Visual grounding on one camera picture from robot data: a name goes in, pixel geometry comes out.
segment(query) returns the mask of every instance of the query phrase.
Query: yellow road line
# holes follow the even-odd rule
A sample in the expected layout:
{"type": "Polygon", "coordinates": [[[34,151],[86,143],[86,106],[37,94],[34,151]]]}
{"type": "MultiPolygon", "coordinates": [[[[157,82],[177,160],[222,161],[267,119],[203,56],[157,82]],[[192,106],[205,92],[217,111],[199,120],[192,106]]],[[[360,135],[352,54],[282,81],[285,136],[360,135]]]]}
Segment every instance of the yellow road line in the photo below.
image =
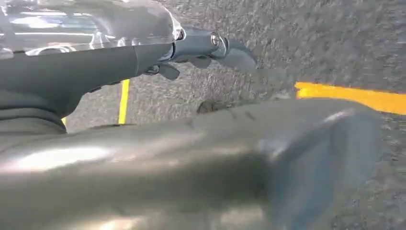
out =
{"type": "Polygon", "coordinates": [[[118,123],[125,124],[125,117],[127,115],[127,101],[128,101],[128,91],[130,89],[130,80],[124,80],[121,87],[121,100],[120,100],[120,111],[118,114],[118,123]]]}
{"type": "Polygon", "coordinates": [[[406,115],[406,94],[350,89],[297,82],[296,98],[336,98],[355,101],[382,112],[406,115]]]}

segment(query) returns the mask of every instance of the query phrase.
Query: motorcycle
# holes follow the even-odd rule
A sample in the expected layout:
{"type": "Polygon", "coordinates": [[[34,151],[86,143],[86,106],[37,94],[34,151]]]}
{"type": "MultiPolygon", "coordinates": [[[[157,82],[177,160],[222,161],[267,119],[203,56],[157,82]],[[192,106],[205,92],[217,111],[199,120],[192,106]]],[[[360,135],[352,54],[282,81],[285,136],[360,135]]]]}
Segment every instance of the motorcycle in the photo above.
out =
{"type": "Polygon", "coordinates": [[[317,99],[67,134],[81,97],[171,63],[252,71],[242,43],[149,0],[0,3],[0,226],[41,230],[326,229],[368,178],[378,115],[317,99]]]}

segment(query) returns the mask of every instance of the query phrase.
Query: gray pavement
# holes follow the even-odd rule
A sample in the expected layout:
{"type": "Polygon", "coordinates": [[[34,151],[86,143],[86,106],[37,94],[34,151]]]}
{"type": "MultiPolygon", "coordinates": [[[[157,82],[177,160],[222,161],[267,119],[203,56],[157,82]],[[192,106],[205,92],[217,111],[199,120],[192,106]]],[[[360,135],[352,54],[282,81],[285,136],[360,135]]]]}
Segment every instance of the gray pavement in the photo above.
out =
{"type": "MultiPolygon", "coordinates": [[[[176,81],[131,80],[127,122],[194,114],[205,99],[289,98],[296,81],[406,92],[406,5],[386,0],[164,0],[187,25],[245,42],[259,65],[285,72],[244,75],[185,64],[176,81]]],[[[116,123],[120,86],[86,95],[69,131],[116,123]]],[[[406,118],[383,114],[383,149],[373,179],[331,220],[335,230],[406,229],[406,118]]]]}

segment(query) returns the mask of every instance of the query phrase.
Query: yellow lane marking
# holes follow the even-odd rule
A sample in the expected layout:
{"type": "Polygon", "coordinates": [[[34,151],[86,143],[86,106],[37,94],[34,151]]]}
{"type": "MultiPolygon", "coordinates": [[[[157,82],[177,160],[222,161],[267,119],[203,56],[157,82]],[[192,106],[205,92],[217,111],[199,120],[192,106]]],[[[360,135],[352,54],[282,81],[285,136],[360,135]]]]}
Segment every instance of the yellow lane marking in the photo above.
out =
{"type": "Polygon", "coordinates": [[[297,82],[296,98],[336,98],[355,101],[377,111],[406,115],[406,94],[350,89],[331,85],[297,82]]]}
{"type": "Polygon", "coordinates": [[[130,88],[130,80],[124,80],[121,87],[121,100],[120,100],[120,111],[118,114],[118,123],[120,125],[125,124],[125,117],[127,116],[127,101],[128,101],[128,91],[130,88]]]}

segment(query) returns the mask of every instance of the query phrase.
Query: brake lever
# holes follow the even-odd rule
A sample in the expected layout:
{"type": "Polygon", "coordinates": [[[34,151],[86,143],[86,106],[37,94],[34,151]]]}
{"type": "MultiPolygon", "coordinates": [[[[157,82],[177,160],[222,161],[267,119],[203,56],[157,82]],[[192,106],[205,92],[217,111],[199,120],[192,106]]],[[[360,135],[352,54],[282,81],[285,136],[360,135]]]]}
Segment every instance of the brake lever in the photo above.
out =
{"type": "Polygon", "coordinates": [[[183,29],[183,38],[173,44],[171,55],[163,58],[160,64],[151,67],[145,74],[159,73],[169,80],[175,80],[180,72],[168,62],[190,62],[197,68],[205,69],[212,60],[242,71],[256,70],[254,55],[241,42],[229,40],[212,31],[191,27],[183,29]]]}

